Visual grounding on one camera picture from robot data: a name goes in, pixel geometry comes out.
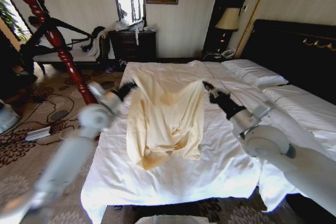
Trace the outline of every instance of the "wooden dresser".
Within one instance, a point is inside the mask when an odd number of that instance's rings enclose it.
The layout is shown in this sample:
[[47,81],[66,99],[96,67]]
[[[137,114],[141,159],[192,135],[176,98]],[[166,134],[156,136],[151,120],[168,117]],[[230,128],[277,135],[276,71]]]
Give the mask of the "wooden dresser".
[[156,32],[139,32],[139,45],[134,31],[109,32],[116,59],[126,61],[155,61],[156,59]]

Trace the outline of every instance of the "patterned carpet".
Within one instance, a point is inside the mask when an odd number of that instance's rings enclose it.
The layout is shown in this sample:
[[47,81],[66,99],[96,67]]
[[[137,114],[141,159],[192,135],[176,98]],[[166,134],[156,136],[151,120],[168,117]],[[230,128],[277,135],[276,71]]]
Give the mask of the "patterned carpet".
[[[105,89],[118,88],[122,73],[83,70],[86,81],[94,80]],[[84,101],[67,73],[48,66],[47,76],[38,73],[38,80],[6,100],[22,115],[8,132],[0,135],[0,208],[11,198],[26,192],[34,184],[60,137],[66,138],[78,127],[77,113]],[[37,142],[25,142],[27,132],[51,126],[51,136]],[[81,207],[80,192],[89,171],[93,154],[83,165],[79,176],[53,205],[52,224],[91,223]],[[110,206],[102,223],[135,223],[144,216],[193,215],[207,217],[210,222],[228,224],[303,223],[286,201],[272,213],[263,213],[265,206],[255,190],[249,199],[224,198],[168,206]]]

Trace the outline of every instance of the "lamp shade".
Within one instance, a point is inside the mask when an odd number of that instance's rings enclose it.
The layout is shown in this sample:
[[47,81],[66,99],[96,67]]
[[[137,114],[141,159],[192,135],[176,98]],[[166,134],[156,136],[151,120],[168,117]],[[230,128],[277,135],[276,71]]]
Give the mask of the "lamp shade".
[[238,30],[239,10],[240,8],[226,8],[224,14],[215,27],[225,30]]

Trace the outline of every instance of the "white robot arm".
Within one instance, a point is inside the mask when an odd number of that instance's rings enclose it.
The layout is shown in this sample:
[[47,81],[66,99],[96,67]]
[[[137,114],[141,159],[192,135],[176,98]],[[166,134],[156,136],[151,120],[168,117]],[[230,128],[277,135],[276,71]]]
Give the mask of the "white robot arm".
[[204,82],[210,101],[226,113],[233,124],[233,134],[245,152],[252,157],[264,158],[286,179],[312,200],[336,216],[336,162],[310,148],[290,143],[285,134],[269,125],[258,125],[274,106],[265,102],[250,113],[238,106],[230,96]]
[[62,195],[64,189],[77,177],[92,152],[95,137],[111,125],[123,98],[135,86],[135,83],[130,82],[115,93],[106,93],[99,84],[89,84],[91,92],[100,104],[90,104],[81,110],[79,114],[81,128],[63,141],[33,188],[10,201],[2,209],[0,224],[20,223],[27,213],[48,206]]

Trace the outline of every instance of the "red wooden bedpost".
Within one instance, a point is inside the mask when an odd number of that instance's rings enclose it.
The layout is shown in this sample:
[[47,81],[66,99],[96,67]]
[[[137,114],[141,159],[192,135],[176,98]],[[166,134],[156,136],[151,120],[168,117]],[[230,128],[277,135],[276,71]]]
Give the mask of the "red wooden bedpost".
[[[44,6],[44,0],[23,0],[23,1],[29,5],[32,13],[38,18],[38,20],[41,23],[43,23],[47,18],[49,18],[47,9]],[[83,96],[85,103],[86,104],[97,103],[95,97],[87,88],[83,76],[76,68],[75,63],[72,60],[71,53],[66,50],[65,46],[66,43],[64,37],[57,29],[57,27],[54,27],[50,31],[47,31],[45,36],[54,47],[61,47],[61,49],[58,50],[58,57],[66,65],[67,71],[71,79],[77,84],[78,91]]]

